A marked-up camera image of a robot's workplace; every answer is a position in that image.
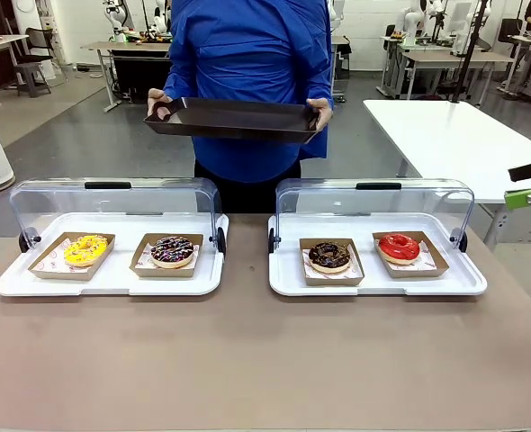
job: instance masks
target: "red frosted donut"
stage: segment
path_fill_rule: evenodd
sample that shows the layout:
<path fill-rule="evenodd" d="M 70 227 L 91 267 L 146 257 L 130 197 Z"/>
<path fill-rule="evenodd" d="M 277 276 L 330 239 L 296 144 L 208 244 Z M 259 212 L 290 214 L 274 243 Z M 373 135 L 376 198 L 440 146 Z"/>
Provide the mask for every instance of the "red frosted donut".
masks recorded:
<path fill-rule="evenodd" d="M 408 265 L 418 259 L 418 242 L 403 234 L 386 234 L 380 238 L 379 246 L 383 257 L 391 263 Z"/>

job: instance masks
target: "blue sleeve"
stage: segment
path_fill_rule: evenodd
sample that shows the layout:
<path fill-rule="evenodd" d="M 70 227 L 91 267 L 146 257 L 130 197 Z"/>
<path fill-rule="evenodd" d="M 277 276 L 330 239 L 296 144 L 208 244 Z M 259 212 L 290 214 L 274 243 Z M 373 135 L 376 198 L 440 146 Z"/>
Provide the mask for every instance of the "blue sleeve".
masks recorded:
<path fill-rule="evenodd" d="M 326 0 L 287 0 L 297 22 L 286 28 L 292 37 L 298 71 L 304 80 L 305 93 L 311 99 L 331 97 L 331 31 Z"/>
<path fill-rule="evenodd" d="M 187 21 L 192 3 L 188 0 L 174 0 L 172 3 L 172 44 L 169 59 L 172 67 L 164 86 L 164 92 L 172 99 L 196 97 L 195 53 L 187 41 Z"/>

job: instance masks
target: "donut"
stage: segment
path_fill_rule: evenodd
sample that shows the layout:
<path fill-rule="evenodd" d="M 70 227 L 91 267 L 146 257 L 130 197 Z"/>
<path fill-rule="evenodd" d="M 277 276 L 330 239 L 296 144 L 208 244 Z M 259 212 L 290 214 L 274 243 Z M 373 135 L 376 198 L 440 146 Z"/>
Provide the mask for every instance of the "donut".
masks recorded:
<path fill-rule="evenodd" d="M 151 259 L 162 268 L 179 268 L 192 261 L 194 245 L 185 237 L 164 237 L 151 249 Z"/>
<path fill-rule="evenodd" d="M 343 272 L 351 261 L 347 248 L 336 243 L 319 243 L 310 249 L 308 257 L 314 270 L 329 274 Z"/>
<path fill-rule="evenodd" d="M 382 256 L 390 263 L 408 266 L 418 259 L 419 243 L 403 234 L 386 234 L 380 238 Z"/>
<path fill-rule="evenodd" d="M 66 263 L 75 267 L 89 267 L 107 249 L 107 238 L 102 236 L 83 236 L 64 250 Z"/>

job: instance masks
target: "yellow frosted donut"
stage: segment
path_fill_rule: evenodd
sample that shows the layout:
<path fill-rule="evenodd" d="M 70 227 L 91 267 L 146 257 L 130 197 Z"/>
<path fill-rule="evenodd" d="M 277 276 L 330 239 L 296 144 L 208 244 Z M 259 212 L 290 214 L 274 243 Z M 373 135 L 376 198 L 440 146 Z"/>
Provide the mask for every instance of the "yellow frosted donut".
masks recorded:
<path fill-rule="evenodd" d="M 107 249 L 107 238 L 84 236 L 74 241 L 64 251 L 66 262 L 76 267 L 88 267 Z"/>

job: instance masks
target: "blue shirt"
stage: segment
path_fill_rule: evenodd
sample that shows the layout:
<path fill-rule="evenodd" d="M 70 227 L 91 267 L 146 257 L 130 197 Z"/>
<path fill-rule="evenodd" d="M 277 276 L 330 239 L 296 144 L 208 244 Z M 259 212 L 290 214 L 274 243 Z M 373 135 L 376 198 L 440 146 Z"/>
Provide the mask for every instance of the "blue shirt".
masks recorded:
<path fill-rule="evenodd" d="M 172 99 L 332 103 L 326 0 L 174 0 L 171 32 L 164 90 Z M 203 167 L 244 183 L 278 176 L 298 158 L 324 158 L 327 146 L 327 128 L 305 146 L 193 138 Z"/>

